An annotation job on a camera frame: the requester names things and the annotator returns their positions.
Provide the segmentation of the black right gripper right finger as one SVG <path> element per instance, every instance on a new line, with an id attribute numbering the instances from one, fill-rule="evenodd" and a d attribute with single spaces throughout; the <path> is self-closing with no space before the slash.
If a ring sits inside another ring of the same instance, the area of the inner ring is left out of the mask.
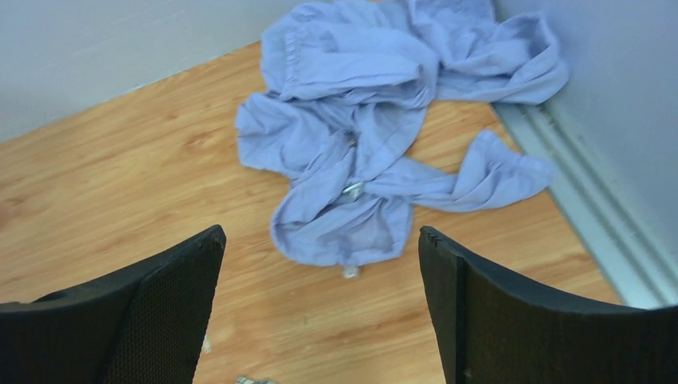
<path id="1" fill-rule="evenodd" d="M 677 309 L 537 282 L 424 226 L 421 277 L 448 383 L 674 383 Z"/>

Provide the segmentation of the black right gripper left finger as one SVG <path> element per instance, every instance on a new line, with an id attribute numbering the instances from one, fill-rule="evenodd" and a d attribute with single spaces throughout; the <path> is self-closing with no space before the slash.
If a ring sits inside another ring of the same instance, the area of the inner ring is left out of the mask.
<path id="1" fill-rule="evenodd" d="M 192 382 L 226 241 L 211 226 L 99 278 L 3 303 L 2 382 Z"/>

